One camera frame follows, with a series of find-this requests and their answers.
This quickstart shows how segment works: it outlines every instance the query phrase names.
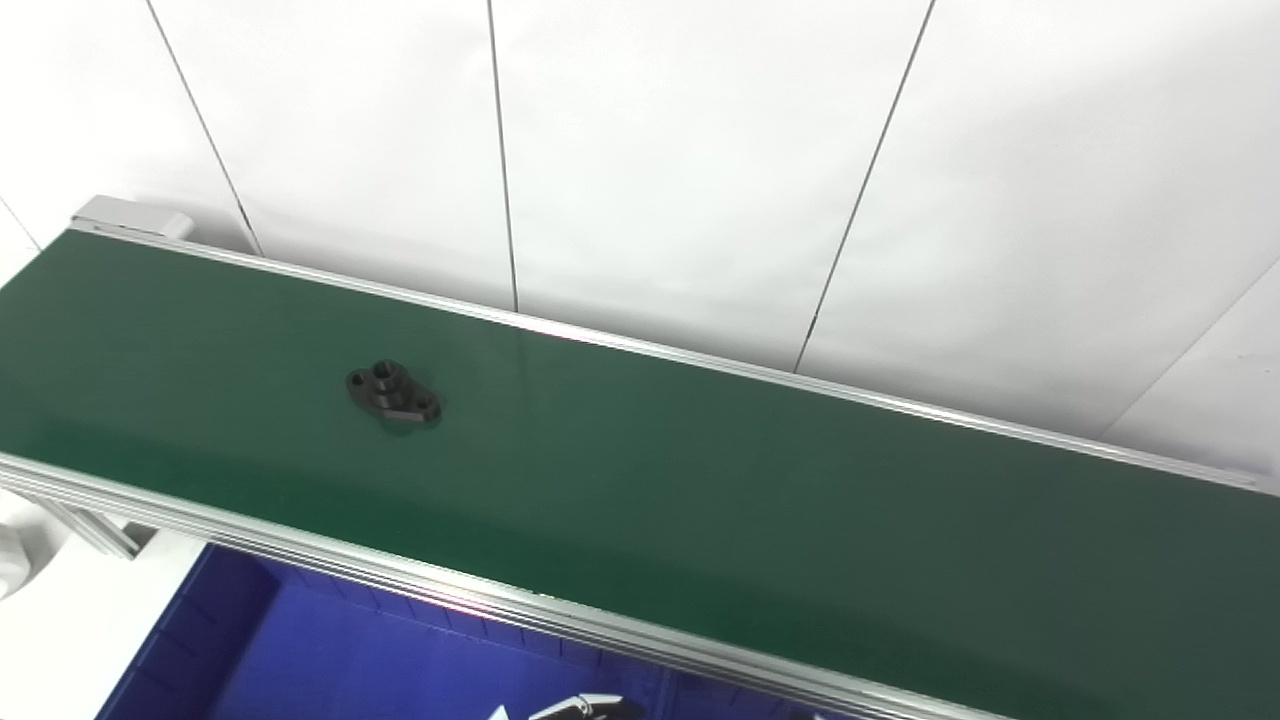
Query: white object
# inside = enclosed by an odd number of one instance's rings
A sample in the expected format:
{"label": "white object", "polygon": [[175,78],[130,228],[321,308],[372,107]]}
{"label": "white object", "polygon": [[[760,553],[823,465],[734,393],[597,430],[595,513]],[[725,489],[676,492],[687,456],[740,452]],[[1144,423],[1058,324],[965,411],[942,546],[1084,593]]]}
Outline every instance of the white object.
{"label": "white object", "polygon": [[120,562],[67,537],[22,592],[0,601],[0,717],[96,717],[204,547],[160,530]]}
{"label": "white object", "polygon": [[4,598],[27,582],[31,562],[18,542],[18,533],[8,525],[0,525],[0,598]]}
{"label": "white object", "polygon": [[196,223],[177,210],[106,195],[95,195],[72,215],[72,219],[87,220],[108,228],[140,231],[170,240],[187,240],[191,231],[196,229]]}

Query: panel seam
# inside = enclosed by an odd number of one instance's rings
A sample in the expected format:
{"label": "panel seam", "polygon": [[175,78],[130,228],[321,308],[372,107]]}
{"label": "panel seam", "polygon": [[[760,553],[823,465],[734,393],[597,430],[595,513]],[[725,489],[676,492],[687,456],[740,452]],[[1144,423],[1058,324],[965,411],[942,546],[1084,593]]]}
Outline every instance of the panel seam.
{"label": "panel seam", "polygon": [[493,64],[493,106],[498,117],[498,160],[502,164],[502,209],[507,220],[507,261],[511,266],[511,309],[520,313],[520,290],[516,284],[516,240],[511,231],[511,184],[507,181],[507,136],[502,122],[502,87],[498,82],[498,35],[493,23],[493,0],[485,0],[489,13],[489,59]]}
{"label": "panel seam", "polygon": [[1204,325],[1204,329],[1202,329],[1194,338],[1192,338],[1192,341],[1183,348],[1183,351],[1179,352],[1167,365],[1165,365],[1164,370],[1161,370],[1158,374],[1156,374],[1156,378],[1153,380],[1151,380],[1149,383],[1147,383],[1147,386],[1144,388],[1142,388],[1142,392],[1139,392],[1137,395],[1137,397],[1134,397],[1133,401],[1129,402],[1129,405],[1125,405],[1124,410],[1121,410],[1120,414],[1116,415],[1115,419],[1111,420],[1107,424],[1107,427],[1101,433],[1098,433],[1096,437],[1098,439],[1107,437],[1107,434],[1110,434],[1111,430],[1115,429],[1115,427],[1120,424],[1120,420],[1124,420],[1125,416],[1129,415],[1129,413],[1133,411],[1133,409],[1142,401],[1142,398],[1144,398],[1148,395],[1151,395],[1151,391],[1157,384],[1160,384],[1160,380],[1165,379],[1165,377],[1169,375],[1170,372],[1172,372],[1172,369],[1178,365],[1178,363],[1180,363],[1183,360],[1183,357],[1187,357],[1187,355],[1192,350],[1196,350],[1196,346],[1199,345],[1202,340],[1204,340],[1204,336],[1207,336],[1210,333],[1210,331],[1212,331],[1213,328],[1216,328],[1219,324],[1221,324],[1222,318],[1226,318],[1226,315],[1231,310],[1234,310],[1236,305],[1239,305],[1251,292],[1253,292],[1253,288],[1256,288],[1262,282],[1262,278],[1265,278],[1268,274],[1271,274],[1271,272],[1275,270],[1277,265],[1280,265],[1280,258],[1276,258],[1275,260],[1272,260],[1271,264],[1268,264],[1266,266],[1266,269],[1262,270],[1262,274],[1260,274],[1258,277],[1253,278],[1252,282],[1249,282],[1248,284],[1245,284],[1244,290],[1240,291],[1240,293],[1235,296],[1235,300],[1233,300],[1221,313],[1219,313],[1217,316],[1215,316],[1212,320],[1210,320]]}
{"label": "panel seam", "polygon": [[209,142],[209,149],[214,152],[218,168],[223,173],[223,179],[227,181],[227,188],[230,191],[232,199],[236,201],[236,209],[239,211],[241,222],[244,223],[244,229],[248,232],[248,241],[253,246],[253,252],[265,258],[266,254],[262,252],[262,243],[259,241],[257,233],[253,231],[253,223],[250,222],[248,213],[244,211],[244,202],[241,201],[239,192],[236,190],[236,183],[232,182],[232,174],[227,169],[223,154],[218,150],[218,143],[214,142],[214,135],[209,131],[209,123],[205,122],[205,114],[200,111],[200,104],[196,102],[196,95],[191,91],[191,83],[187,82],[187,74],[182,72],[182,65],[178,63],[178,55],[173,50],[173,44],[169,42],[169,36],[165,33],[164,26],[160,24],[160,15],[156,14],[155,5],[152,5],[151,0],[145,1],[147,4],[147,12],[151,13],[151,22],[155,23],[156,32],[160,33],[160,40],[164,42],[165,51],[169,53],[169,60],[173,63],[173,69],[178,73],[178,81],[182,83],[182,88],[187,94],[191,109],[196,113],[196,120],[200,122],[200,129],[204,131],[205,140]]}
{"label": "panel seam", "polygon": [[36,242],[36,236],[31,234],[31,231],[27,229],[27,225],[22,224],[22,220],[18,219],[18,213],[13,211],[13,208],[9,206],[9,202],[5,201],[4,197],[0,197],[0,205],[3,205],[5,213],[9,213],[9,217],[13,218],[14,224],[18,225],[18,229],[22,231],[22,234],[27,236],[27,242],[29,242],[31,246],[36,249],[36,252],[42,252],[45,249],[41,247],[38,242]]}
{"label": "panel seam", "polygon": [[849,222],[845,223],[845,232],[840,236],[840,245],[836,246],[836,256],[831,261],[831,269],[827,270],[827,281],[822,286],[822,293],[818,296],[818,305],[813,310],[813,318],[809,319],[809,329],[805,331],[804,342],[800,343],[800,352],[796,355],[795,365],[791,368],[792,373],[800,372],[800,363],[804,360],[804,354],[809,350],[809,340],[813,337],[814,327],[818,324],[818,315],[822,313],[822,306],[827,301],[827,292],[831,290],[831,282],[836,277],[836,268],[840,266],[840,259],[845,254],[845,245],[849,242],[849,231],[854,227],[854,218],[858,217],[858,209],[863,205],[863,196],[867,193],[867,183],[872,178],[872,172],[876,169],[876,160],[879,159],[881,149],[884,146],[884,137],[888,135],[888,126],[893,122],[893,113],[897,110],[897,102],[902,99],[902,90],[906,87],[906,78],[911,74],[911,65],[915,64],[915,55],[920,50],[920,41],[924,40],[924,31],[929,27],[929,18],[933,15],[933,5],[937,0],[929,0],[929,6],[924,10],[924,19],[920,22],[920,31],[915,35],[915,42],[911,45],[911,54],[906,58],[906,67],[902,68],[902,78],[897,82],[897,90],[893,92],[893,101],[890,102],[888,113],[884,115],[884,124],[881,127],[879,138],[876,141],[876,150],[872,151],[872,159],[867,164],[867,173],[863,176],[863,182],[858,187],[858,195],[854,197],[854,208],[849,213]]}

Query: blue plastic crate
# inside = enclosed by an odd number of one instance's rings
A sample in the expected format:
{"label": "blue plastic crate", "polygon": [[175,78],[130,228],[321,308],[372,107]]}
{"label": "blue plastic crate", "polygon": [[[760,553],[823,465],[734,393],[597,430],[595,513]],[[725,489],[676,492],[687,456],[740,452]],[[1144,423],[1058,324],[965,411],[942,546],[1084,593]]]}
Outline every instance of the blue plastic crate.
{"label": "blue plastic crate", "polygon": [[[650,720],[808,708],[545,633],[212,547],[99,720],[511,720],[580,693]],[[823,714],[838,720],[833,714]]]}

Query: white wall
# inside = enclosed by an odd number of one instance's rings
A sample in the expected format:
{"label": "white wall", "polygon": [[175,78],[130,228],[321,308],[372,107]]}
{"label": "white wall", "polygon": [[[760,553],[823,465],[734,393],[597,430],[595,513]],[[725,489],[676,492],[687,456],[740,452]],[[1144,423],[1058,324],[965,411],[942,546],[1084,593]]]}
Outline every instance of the white wall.
{"label": "white wall", "polygon": [[6,4],[0,197],[1276,473],[1274,4],[492,6]]}
{"label": "white wall", "polygon": [[38,245],[93,195],[114,195],[251,247],[146,3],[0,4],[0,197]]}

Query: black flange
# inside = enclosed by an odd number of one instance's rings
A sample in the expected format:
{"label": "black flange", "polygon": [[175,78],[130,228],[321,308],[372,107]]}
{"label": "black flange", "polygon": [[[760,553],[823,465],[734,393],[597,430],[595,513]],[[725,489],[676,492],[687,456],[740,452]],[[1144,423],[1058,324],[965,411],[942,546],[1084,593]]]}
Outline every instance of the black flange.
{"label": "black flange", "polygon": [[347,374],[347,392],[365,410],[381,418],[430,423],[440,416],[440,400],[394,360]]}

